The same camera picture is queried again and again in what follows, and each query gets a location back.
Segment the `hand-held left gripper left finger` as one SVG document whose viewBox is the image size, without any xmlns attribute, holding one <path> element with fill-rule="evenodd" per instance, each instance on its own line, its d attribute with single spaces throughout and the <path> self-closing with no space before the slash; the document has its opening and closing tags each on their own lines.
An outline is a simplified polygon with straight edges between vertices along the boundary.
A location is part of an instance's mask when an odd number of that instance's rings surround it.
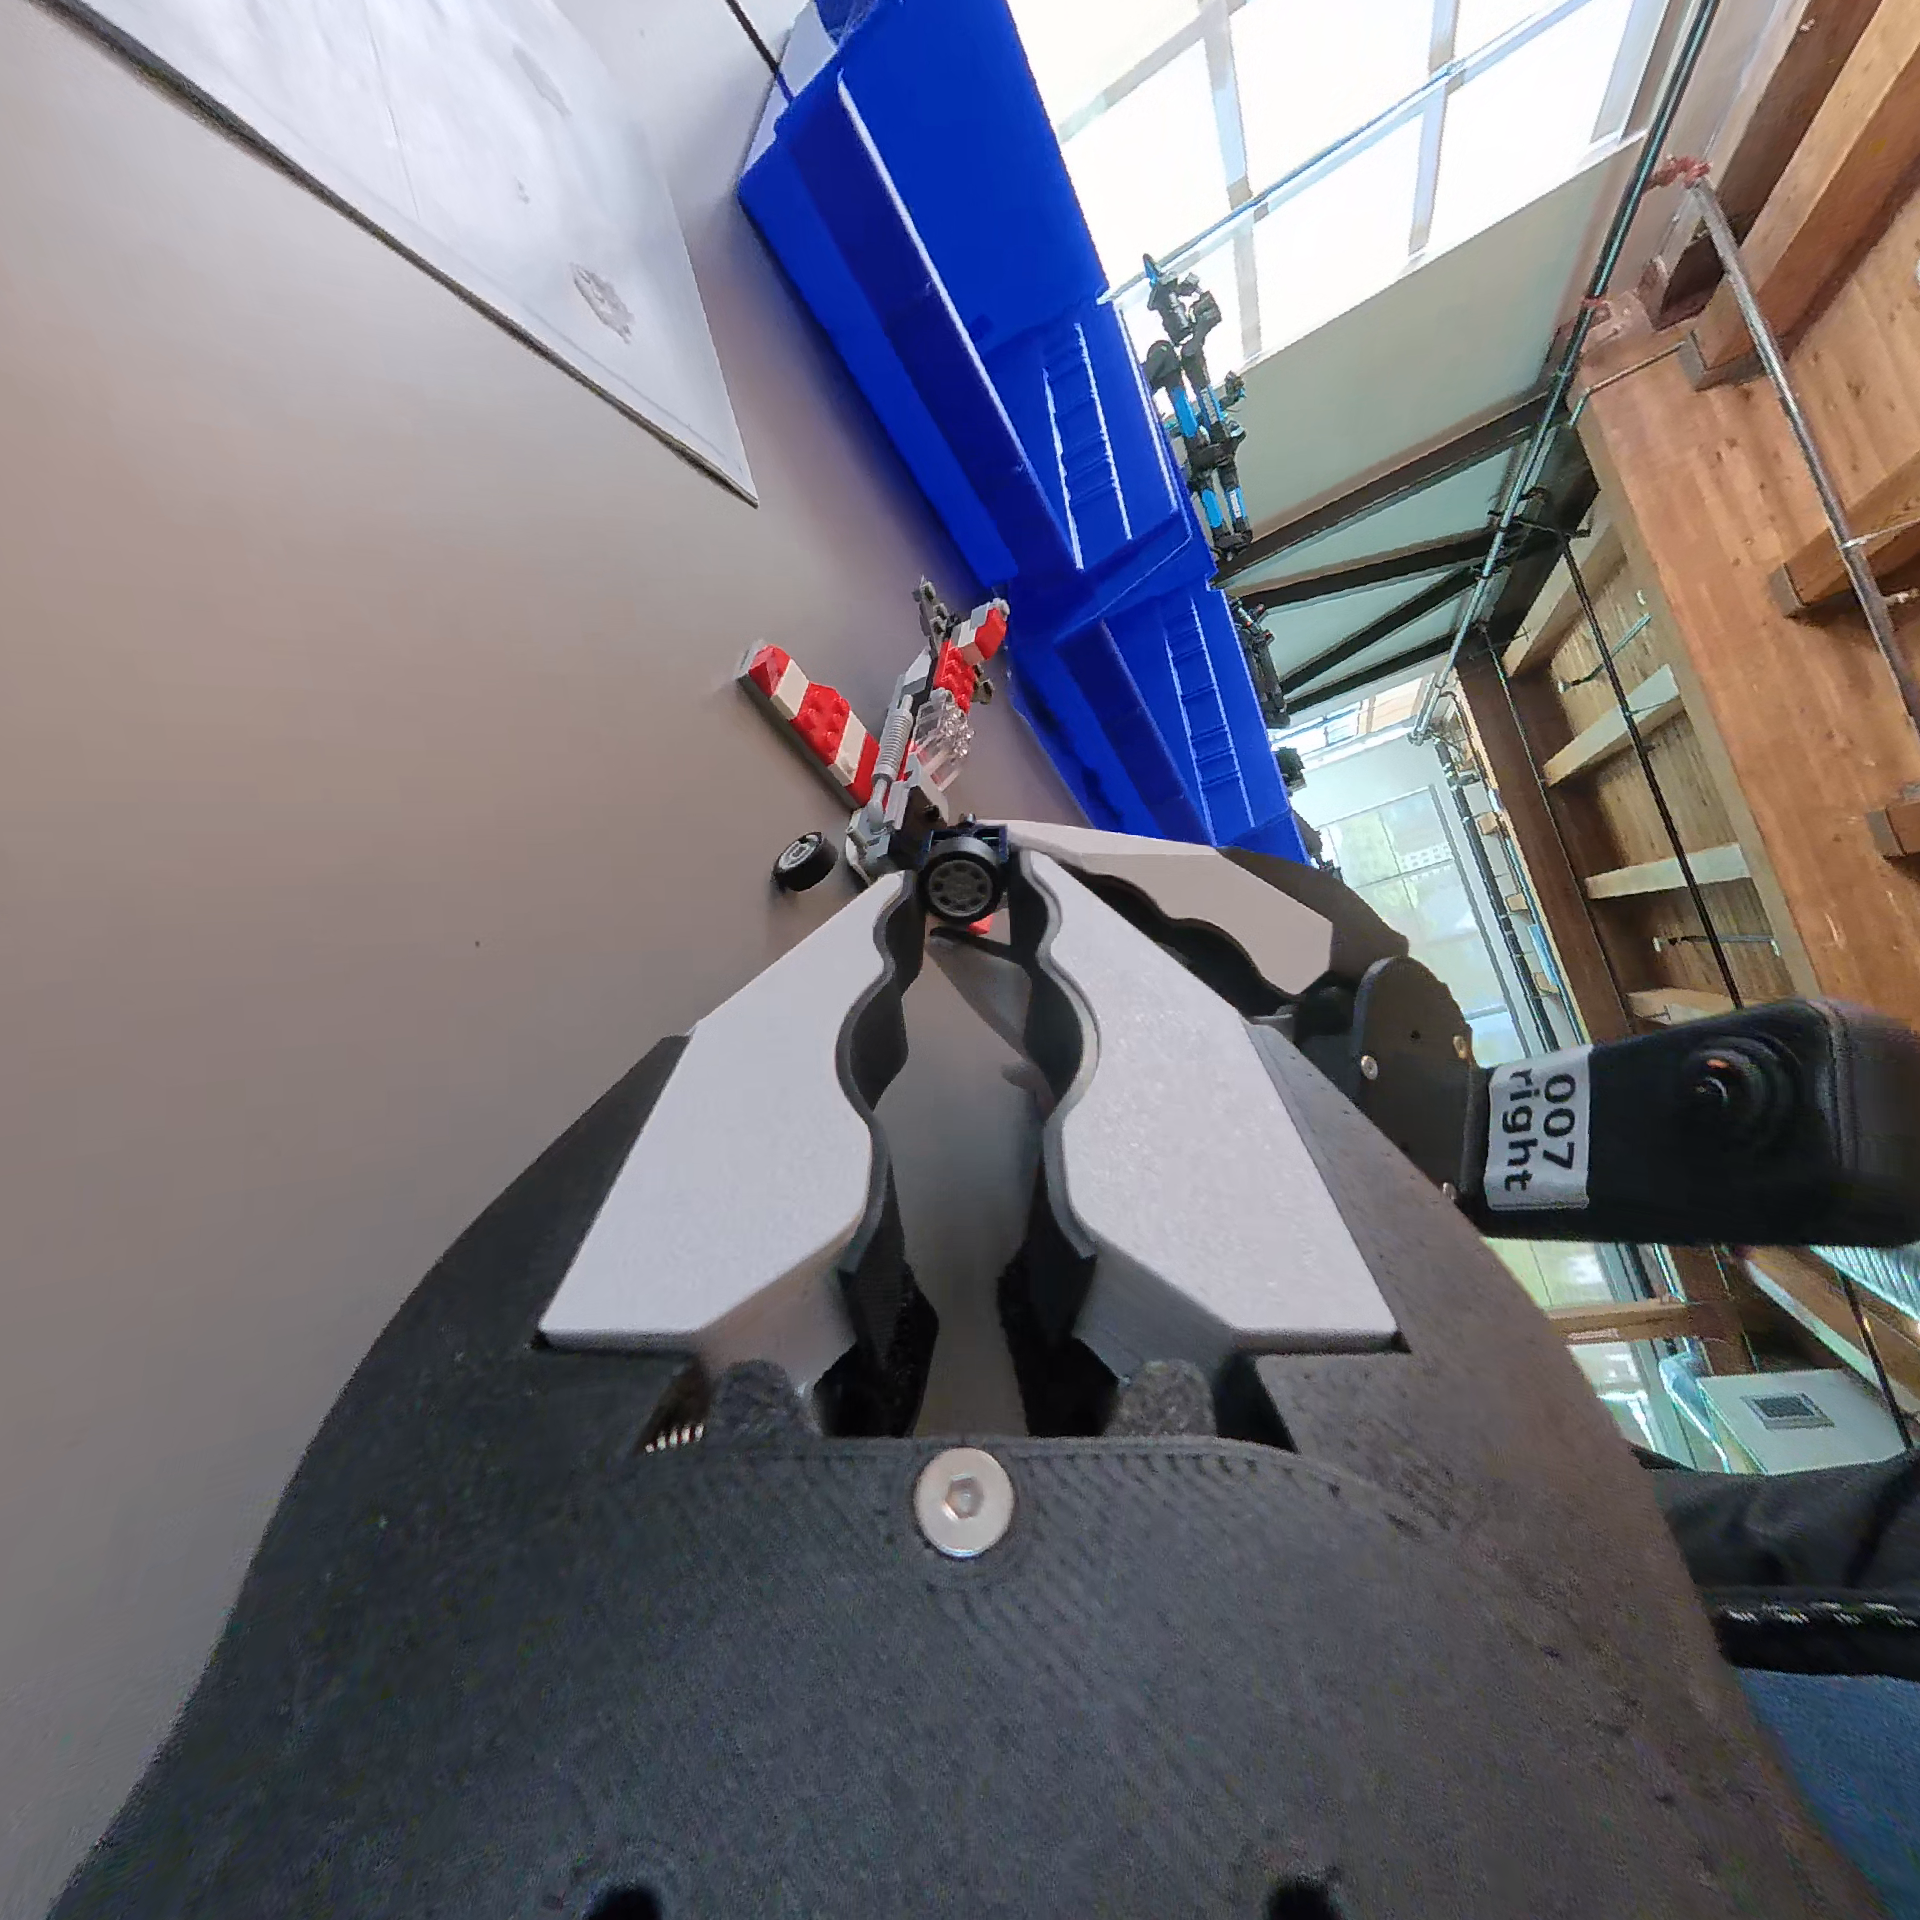
<svg viewBox="0 0 1920 1920">
<path fill-rule="evenodd" d="M 922 1287 L 876 1104 L 922 907 L 889 876 L 697 1019 L 541 1315 L 557 1351 L 776 1363 L 833 1418 L 922 1412 Z"/>
</svg>

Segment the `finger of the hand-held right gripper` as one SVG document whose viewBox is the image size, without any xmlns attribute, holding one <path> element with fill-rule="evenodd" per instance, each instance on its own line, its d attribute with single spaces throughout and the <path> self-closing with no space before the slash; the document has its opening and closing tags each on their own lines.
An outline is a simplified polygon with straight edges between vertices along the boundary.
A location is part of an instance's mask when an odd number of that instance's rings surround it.
<svg viewBox="0 0 1920 1920">
<path fill-rule="evenodd" d="M 1283 1010 L 1332 981 L 1332 925 L 1220 850 L 1059 822 L 1009 822 L 1237 1010 Z"/>
</svg>

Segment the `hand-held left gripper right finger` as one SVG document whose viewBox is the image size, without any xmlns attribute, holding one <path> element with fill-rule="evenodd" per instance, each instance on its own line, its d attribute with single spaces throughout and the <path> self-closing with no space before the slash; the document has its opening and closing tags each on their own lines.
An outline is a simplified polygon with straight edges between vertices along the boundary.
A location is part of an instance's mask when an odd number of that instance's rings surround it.
<svg viewBox="0 0 1920 1920">
<path fill-rule="evenodd" d="M 1235 1357 L 1396 1351 L 1401 1326 L 1292 1113 L 1298 1049 L 1040 852 L 1013 852 L 1025 1049 L 1049 1084 L 1024 1247 L 1045 1354 L 1118 1381 Z"/>
</svg>

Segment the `black wheel with grey axle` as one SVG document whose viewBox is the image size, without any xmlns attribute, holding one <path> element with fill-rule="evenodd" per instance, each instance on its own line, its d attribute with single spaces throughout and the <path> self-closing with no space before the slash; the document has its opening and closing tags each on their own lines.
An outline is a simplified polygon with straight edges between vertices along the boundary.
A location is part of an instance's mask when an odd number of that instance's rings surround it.
<svg viewBox="0 0 1920 1920">
<path fill-rule="evenodd" d="M 971 817 L 934 828 L 916 874 L 927 917 L 958 931 L 992 925 L 1010 876 L 1010 832 Z"/>
</svg>

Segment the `red white toy brick airplane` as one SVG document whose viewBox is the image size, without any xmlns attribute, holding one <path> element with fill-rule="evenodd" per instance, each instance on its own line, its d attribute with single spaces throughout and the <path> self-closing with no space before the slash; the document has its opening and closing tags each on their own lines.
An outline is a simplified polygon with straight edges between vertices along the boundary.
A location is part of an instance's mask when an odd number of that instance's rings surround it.
<svg viewBox="0 0 1920 1920">
<path fill-rule="evenodd" d="M 1010 627 L 1009 598 L 955 610 L 922 582 L 916 610 L 922 646 L 873 727 L 782 645 L 754 645 L 736 661 L 736 686 L 849 807 L 836 846 L 855 886 L 916 871 L 927 834 L 955 826 L 948 789 L 971 747 L 971 710 L 997 698 L 991 668 Z"/>
</svg>

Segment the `grey desk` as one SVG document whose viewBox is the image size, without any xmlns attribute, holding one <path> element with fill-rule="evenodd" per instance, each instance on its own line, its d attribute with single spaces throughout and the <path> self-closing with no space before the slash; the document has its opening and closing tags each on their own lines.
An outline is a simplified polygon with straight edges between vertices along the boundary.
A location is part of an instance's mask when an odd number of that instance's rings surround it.
<svg viewBox="0 0 1920 1920">
<path fill-rule="evenodd" d="M 4 7 L 4 1915 L 198 1685 L 444 1250 L 845 896 L 733 686 L 879 716 L 945 531 L 736 202 L 791 2 L 568 2 L 745 504 L 90 30 Z"/>
</svg>

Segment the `blue plastic bin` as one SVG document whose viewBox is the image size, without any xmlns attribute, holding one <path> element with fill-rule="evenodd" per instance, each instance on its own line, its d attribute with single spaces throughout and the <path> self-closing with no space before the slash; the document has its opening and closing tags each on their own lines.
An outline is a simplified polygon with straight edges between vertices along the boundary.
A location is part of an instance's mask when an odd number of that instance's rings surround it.
<svg viewBox="0 0 1920 1920">
<path fill-rule="evenodd" d="M 805 2 L 736 196 L 977 582 L 1177 545 L 1009 2 Z"/>
<path fill-rule="evenodd" d="M 1092 828 L 1310 862 L 1197 512 L 1009 582 L 1010 688 Z"/>
</svg>

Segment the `person's black jacket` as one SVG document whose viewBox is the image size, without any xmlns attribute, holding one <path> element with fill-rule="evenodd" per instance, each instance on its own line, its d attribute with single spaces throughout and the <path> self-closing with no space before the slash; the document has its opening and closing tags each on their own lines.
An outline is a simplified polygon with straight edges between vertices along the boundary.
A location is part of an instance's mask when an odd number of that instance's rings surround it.
<svg viewBox="0 0 1920 1920">
<path fill-rule="evenodd" d="M 1721 1654 L 1917 1682 L 1917 1452 L 1788 1476 L 1644 1461 Z"/>
</svg>

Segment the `person's legs in jeans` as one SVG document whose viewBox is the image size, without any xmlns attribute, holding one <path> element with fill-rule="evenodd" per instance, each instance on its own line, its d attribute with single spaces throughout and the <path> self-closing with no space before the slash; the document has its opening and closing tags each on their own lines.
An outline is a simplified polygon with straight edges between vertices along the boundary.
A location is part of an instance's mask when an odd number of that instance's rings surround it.
<svg viewBox="0 0 1920 1920">
<path fill-rule="evenodd" d="M 1917 1918 L 1917 1682 L 1744 1670 L 1793 1780 L 1890 1918 Z"/>
</svg>

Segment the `white instruction booklet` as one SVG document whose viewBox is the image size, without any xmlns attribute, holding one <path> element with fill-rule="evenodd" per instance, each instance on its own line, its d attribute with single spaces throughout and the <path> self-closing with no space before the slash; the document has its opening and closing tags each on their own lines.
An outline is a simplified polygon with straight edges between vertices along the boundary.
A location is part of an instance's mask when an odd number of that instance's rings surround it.
<svg viewBox="0 0 1920 1920">
<path fill-rule="evenodd" d="M 557 2 L 67 12 L 758 501 L 667 181 Z"/>
</svg>

